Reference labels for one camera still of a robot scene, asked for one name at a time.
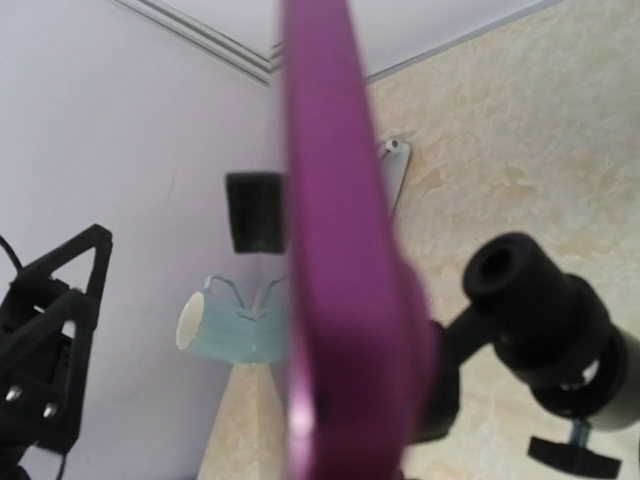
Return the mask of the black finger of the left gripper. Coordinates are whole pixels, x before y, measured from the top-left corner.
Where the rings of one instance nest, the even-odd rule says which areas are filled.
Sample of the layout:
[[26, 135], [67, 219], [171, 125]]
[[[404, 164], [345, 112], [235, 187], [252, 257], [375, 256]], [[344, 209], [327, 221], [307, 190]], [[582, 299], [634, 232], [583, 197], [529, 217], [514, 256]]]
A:
[[75, 321], [73, 376], [69, 385], [73, 408], [66, 411], [66, 419], [70, 422], [76, 442], [80, 432], [93, 336], [98, 324], [113, 242], [111, 233], [100, 225], [93, 225], [72, 239], [75, 240], [74, 259], [88, 251], [94, 253], [86, 287], [79, 290], [69, 286], [71, 290], [54, 304], [63, 318]]

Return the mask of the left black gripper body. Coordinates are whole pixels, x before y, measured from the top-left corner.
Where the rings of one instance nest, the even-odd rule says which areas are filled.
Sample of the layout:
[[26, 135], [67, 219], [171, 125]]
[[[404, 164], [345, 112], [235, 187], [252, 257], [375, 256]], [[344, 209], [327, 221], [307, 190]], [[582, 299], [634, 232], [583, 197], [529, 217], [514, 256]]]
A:
[[60, 479], [75, 442], [66, 419], [75, 321], [54, 308], [71, 288], [53, 273], [75, 258], [75, 240], [27, 264], [6, 240], [1, 247], [16, 268], [1, 300], [1, 477], [28, 479], [20, 462], [38, 447], [61, 457]]

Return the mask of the purple phone black screen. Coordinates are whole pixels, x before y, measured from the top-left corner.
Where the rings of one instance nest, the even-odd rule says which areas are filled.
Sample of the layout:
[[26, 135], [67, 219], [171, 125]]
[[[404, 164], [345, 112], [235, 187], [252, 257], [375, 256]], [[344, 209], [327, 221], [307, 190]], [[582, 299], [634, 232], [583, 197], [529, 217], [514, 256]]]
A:
[[348, 5], [283, 13], [291, 479], [396, 479], [439, 336], [399, 252]]

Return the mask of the grey folding phone stand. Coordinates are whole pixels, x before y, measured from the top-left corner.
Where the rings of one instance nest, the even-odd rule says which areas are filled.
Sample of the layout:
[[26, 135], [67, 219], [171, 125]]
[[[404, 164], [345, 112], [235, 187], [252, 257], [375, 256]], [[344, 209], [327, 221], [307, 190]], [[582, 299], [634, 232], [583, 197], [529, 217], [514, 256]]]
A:
[[377, 148], [390, 214], [394, 215], [411, 159], [412, 146], [407, 141], [391, 138], [380, 141]]

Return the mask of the tall black phone stand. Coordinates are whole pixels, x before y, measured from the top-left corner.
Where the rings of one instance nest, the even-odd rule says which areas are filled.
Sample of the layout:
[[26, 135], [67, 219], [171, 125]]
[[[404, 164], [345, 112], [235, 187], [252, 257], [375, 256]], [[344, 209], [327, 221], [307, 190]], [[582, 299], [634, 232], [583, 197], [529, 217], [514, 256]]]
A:
[[[225, 183], [237, 248], [282, 252], [289, 245], [285, 178], [231, 173]], [[452, 324], [429, 317], [439, 336], [436, 379], [408, 445], [448, 435], [459, 411], [461, 366], [491, 346], [544, 410], [573, 422], [565, 443], [532, 437], [529, 457], [576, 477], [616, 478], [620, 461], [591, 451], [588, 435], [638, 421], [638, 340], [611, 322], [584, 279], [561, 271], [523, 233], [484, 244], [465, 269], [463, 289], [469, 303]]]

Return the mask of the light blue cup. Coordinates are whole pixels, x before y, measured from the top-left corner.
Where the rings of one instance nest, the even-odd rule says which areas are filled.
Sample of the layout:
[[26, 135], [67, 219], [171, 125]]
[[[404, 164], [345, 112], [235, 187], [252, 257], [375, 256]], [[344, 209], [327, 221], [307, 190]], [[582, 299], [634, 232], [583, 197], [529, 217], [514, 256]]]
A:
[[206, 278], [179, 316], [175, 341], [188, 353], [229, 364], [273, 364], [288, 349], [288, 279], [260, 289], [253, 300], [221, 276]]

